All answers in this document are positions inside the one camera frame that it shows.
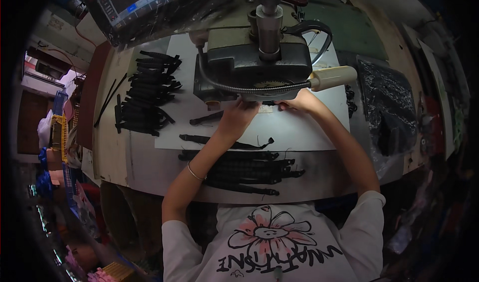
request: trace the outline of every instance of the white plastic bag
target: white plastic bag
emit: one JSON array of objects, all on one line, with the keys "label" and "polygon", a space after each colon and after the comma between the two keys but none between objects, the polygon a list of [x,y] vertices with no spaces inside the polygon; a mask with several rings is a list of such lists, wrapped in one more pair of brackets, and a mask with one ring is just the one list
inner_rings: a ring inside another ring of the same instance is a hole
[{"label": "white plastic bag", "polygon": [[38,133],[38,145],[40,149],[43,147],[48,147],[50,143],[50,127],[52,126],[52,117],[53,111],[50,110],[46,115],[46,118],[43,118],[38,123],[38,128],[36,132]]}]

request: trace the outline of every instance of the red wire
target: red wire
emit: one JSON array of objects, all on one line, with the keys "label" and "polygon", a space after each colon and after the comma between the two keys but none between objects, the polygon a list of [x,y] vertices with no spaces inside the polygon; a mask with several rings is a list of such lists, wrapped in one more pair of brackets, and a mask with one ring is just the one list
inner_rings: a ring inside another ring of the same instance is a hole
[{"label": "red wire", "polygon": [[76,27],[76,26],[75,26],[75,31],[77,32],[77,34],[78,34],[80,37],[82,37],[83,39],[85,39],[85,40],[87,40],[88,42],[92,43],[92,44],[93,44],[93,46],[95,46],[95,48],[96,48],[96,45],[95,45],[95,43],[93,43],[91,40],[89,40],[89,39],[85,38],[85,37],[84,37],[84,36],[83,36],[83,35],[82,35],[82,34],[81,34],[79,31],[78,31],[78,29],[77,29],[77,27]]},{"label": "red wire", "polygon": [[57,52],[60,52],[61,54],[63,54],[66,58],[68,58],[68,60],[70,61],[71,65],[73,66],[73,69],[75,70],[75,72],[77,73],[78,75],[78,70],[77,68],[75,67],[75,65],[73,64],[73,62],[71,61],[71,59],[68,57],[68,55],[64,54],[62,51],[59,51],[57,49],[47,49],[47,51],[57,51]]}]

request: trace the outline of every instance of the metal handle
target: metal handle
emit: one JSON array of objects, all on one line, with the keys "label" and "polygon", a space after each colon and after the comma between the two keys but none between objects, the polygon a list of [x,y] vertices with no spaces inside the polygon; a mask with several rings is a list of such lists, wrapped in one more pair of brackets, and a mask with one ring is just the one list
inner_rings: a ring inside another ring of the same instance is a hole
[{"label": "metal handle", "polygon": [[326,24],[316,21],[316,20],[306,20],[298,25],[291,26],[291,27],[283,27],[281,29],[282,33],[287,33],[287,34],[292,34],[296,36],[300,36],[302,34],[305,34],[309,31],[312,30],[319,30],[327,33],[326,41],[324,41],[323,47],[321,47],[321,50],[316,54],[314,60],[311,61],[311,65],[314,65],[320,58],[321,56],[326,52],[328,47],[331,45],[332,42],[332,32],[329,26]]}]

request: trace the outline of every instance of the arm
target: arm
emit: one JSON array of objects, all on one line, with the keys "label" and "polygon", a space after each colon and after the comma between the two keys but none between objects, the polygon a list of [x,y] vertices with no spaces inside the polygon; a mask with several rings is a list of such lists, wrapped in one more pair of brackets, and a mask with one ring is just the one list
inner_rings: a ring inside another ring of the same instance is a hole
[{"label": "arm", "polygon": [[[204,178],[215,162],[244,133],[261,106],[260,102],[248,103],[238,100],[226,110],[218,129],[190,162],[191,171],[199,178]],[[161,220],[163,223],[178,220],[186,224],[186,207],[200,189],[202,180],[195,178],[188,167],[171,183],[161,204]]]},{"label": "arm", "polygon": [[307,89],[301,89],[293,100],[280,100],[279,108],[295,108],[307,112],[329,137],[344,163],[351,181],[356,185],[358,197],[368,190],[380,192],[379,180],[373,164],[356,139],[344,128],[338,118]]}]

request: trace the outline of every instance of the hand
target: hand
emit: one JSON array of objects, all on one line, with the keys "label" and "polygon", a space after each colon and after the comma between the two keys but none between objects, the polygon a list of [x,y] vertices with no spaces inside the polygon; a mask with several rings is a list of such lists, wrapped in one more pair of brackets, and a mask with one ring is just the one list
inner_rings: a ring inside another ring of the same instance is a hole
[{"label": "hand", "polygon": [[280,111],[293,108],[307,113],[310,113],[322,106],[322,102],[305,88],[299,90],[296,98],[292,100],[279,100],[275,101],[275,103],[279,104]]},{"label": "hand", "polygon": [[238,99],[232,107],[225,110],[215,135],[232,146],[260,110],[261,102],[243,102]]}]

